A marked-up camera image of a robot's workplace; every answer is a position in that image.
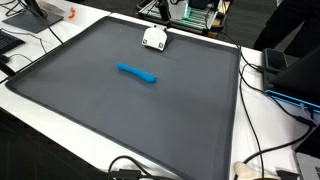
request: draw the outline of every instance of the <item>desk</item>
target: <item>desk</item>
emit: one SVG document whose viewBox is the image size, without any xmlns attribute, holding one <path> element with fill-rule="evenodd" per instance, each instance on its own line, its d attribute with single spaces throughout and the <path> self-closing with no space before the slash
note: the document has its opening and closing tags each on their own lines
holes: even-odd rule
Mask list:
<svg viewBox="0 0 320 180">
<path fill-rule="evenodd" d="M 55 3 L 59 4 L 63 2 L 57 0 L 55 1 Z M 84 12 L 87 11 L 87 7 L 72 3 L 67 3 L 64 7 L 66 9 L 69 9 L 70 6 L 73 6 L 75 8 L 81 7 L 83 8 L 82 10 Z M 89 11 L 97 12 L 93 13 L 94 19 L 99 19 L 110 14 L 92 8 L 88 8 L 88 12 Z M 1 9 L 2 19 L 5 18 L 4 12 L 6 12 L 6 10 Z M 138 24 L 153 26 L 152 23 L 123 16 L 120 14 L 111 14 L 110 16 L 132 21 Z M 74 24 L 68 21 L 69 20 L 64 20 L 53 26 L 53 30 L 56 32 L 56 34 L 60 35 L 60 37 L 64 41 L 82 31 L 86 26 L 90 25 L 95 20 L 91 21 L 89 18 L 86 18 L 83 20 L 83 22 L 82 20 L 79 20 L 78 22 L 74 22 Z M 8 28 L 8 30 L 10 29 L 12 31 L 20 31 L 18 29 L 5 25 L 2 27 L 5 27 L 6 29 Z M 183 32 L 177 29 L 169 29 L 168 31 L 198 38 L 212 43 L 232 46 L 228 43 L 213 40 L 200 35 L 194 35 L 188 32 Z M 58 42 L 53 36 L 51 36 L 50 32 L 48 32 L 47 30 L 37 34 L 37 36 L 41 36 L 44 40 L 46 40 L 46 47 L 48 49 L 53 49 L 58 45 Z M 24 40 L 28 43 L 21 46 L 20 48 L 13 50 L 12 52 L 9 52 L 8 55 L 20 53 L 32 57 L 33 60 L 43 55 L 43 50 L 38 40 L 22 36 L 21 38 L 26 38 Z M 249 62 L 261 64 L 261 52 L 243 48 L 243 54 Z M 15 67 L 15 70 L 26 65 L 22 63 L 22 59 L 18 58 L 13 59 L 11 63 L 12 64 L 9 65 L 11 65 L 11 67 Z M 248 83 L 252 84 L 253 86 L 258 88 L 262 87 L 261 75 L 257 74 L 253 70 L 247 68 L 245 72 L 245 78 Z M 253 126 L 255 127 L 257 135 L 261 142 L 262 149 L 289 142 L 301 136 L 307 131 L 307 127 L 296 123 L 292 118 L 284 114 L 272 101 L 268 100 L 266 97 L 252 91 L 246 86 L 244 86 L 243 91 L 247 108 L 249 110 Z M 2 97 L 0 100 L 0 107 L 2 109 L 21 119 L 26 124 L 35 128 L 47 137 L 51 138 L 53 141 L 59 143 L 66 149 L 70 150 L 74 154 L 78 155 L 85 161 L 101 170 L 107 171 L 110 162 L 117 156 L 129 155 L 149 167 L 150 170 L 148 170 L 154 175 L 163 175 L 177 178 L 168 170 L 149 161 L 148 159 L 132 151 L 129 151 L 128 149 L 123 148 L 118 144 L 113 143 L 112 141 L 109 141 L 108 139 L 66 119 L 65 117 L 57 115 L 56 113 L 51 112 L 41 107 L 40 105 L 37 105 L 12 93 L 4 86 L 4 83 L 0 85 L 0 94 Z M 284 107 L 294 114 L 302 114 L 300 109 L 297 107 L 293 107 L 287 104 L 284 104 Z M 244 160 L 256 151 L 257 146 L 247 118 L 245 116 L 240 98 L 238 97 L 230 165 L 232 166 L 236 161 Z M 278 168 L 283 168 L 295 172 L 297 171 L 291 147 L 284 148 L 276 152 L 270 152 L 264 155 L 264 160 L 267 172 L 274 173 Z M 250 165 L 259 169 L 259 159 L 257 158 L 253 160 Z M 134 168 L 134 165 L 126 160 L 122 160 L 116 163 L 115 167 L 131 169 Z M 233 179 L 233 175 L 234 173 L 230 168 L 230 179 Z"/>
</svg>

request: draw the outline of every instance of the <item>blue foam piece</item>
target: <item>blue foam piece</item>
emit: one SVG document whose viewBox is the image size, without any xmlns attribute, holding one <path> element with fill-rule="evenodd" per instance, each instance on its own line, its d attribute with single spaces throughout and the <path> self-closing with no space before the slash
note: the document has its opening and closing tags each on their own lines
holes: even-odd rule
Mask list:
<svg viewBox="0 0 320 180">
<path fill-rule="evenodd" d="M 130 67 L 122 62 L 118 62 L 117 63 L 117 67 L 120 69 L 120 70 L 123 70 L 123 71 L 127 71 L 129 73 L 132 73 L 136 76 L 138 76 L 139 78 L 141 78 L 142 80 L 148 82 L 148 83 L 155 83 L 157 81 L 157 77 L 154 76 L 153 74 L 150 74 L 148 72 L 145 72 L 145 71 L 142 71 L 138 68 L 134 68 L 134 67 Z"/>
</svg>

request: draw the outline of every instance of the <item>blue object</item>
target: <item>blue object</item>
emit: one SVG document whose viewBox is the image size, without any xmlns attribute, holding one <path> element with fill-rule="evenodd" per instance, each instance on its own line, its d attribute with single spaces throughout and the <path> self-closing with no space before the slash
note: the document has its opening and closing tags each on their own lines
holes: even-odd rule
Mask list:
<svg viewBox="0 0 320 180">
<path fill-rule="evenodd" d="M 154 76 L 153 74 L 150 74 L 148 72 L 142 71 L 134 67 L 130 67 L 122 62 L 118 62 L 117 67 L 123 71 L 127 71 L 129 73 L 132 73 L 138 76 L 139 78 L 141 78 L 144 81 L 147 81 L 148 83 L 155 83 L 157 80 L 157 77 Z"/>
<path fill-rule="evenodd" d="M 303 100 L 300 100 L 300 99 L 297 99 L 297 98 L 294 98 L 294 97 L 291 97 L 291 96 L 288 96 L 288 95 L 285 95 L 282 93 L 278 93 L 273 90 L 266 90 L 265 93 L 274 99 L 278 99 L 280 101 L 283 101 L 283 102 L 286 102 L 286 103 L 289 103 L 289 104 L 292 104 L 295 106 L 300 107 L 300 103 L 306 104 L 306 105 L 312 107 L 314 112 L 320 113 L 320 106 L 319 105 L 309 103 L 307 101 L 303 101 Z"/>
</svg>

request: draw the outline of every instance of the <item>gray mat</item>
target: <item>gray mat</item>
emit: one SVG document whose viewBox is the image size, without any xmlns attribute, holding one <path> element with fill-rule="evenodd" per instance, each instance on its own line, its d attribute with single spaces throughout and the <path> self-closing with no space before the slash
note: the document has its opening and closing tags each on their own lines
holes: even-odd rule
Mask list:
<svg viewBox="0 0 320 180">
<path fill-rule="evenodd" d="M 104 18 L 6 85 L 184 179 L 228 179 L 239 51 L 170 34 L 161 53 L 141 45 L 145 29 Z"/>
</svg>

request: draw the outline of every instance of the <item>floor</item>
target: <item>floor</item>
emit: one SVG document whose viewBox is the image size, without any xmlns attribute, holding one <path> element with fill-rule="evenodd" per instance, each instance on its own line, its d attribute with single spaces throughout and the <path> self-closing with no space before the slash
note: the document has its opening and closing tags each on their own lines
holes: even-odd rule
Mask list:
<svg viewBox="0 0 320 180">
<path fill-rule="evenodd" d="M 132 16 L 134 8 L 141 0 L 85 0 L 88 6 Z M 234 41 L 241 46 L 252 48 L 266 21 L 276 9 L 276 0 L 234 0 L 224 28 Z M 284 51 L 297 30 L 291 33 L 276 49 Z M 231 42 L 220 35 L 218 39 Z"/>
<path fill-rule="evenodd" d="M 0 179 L 104 180 L 107 174 L 0 109 Z"/>
</svg>

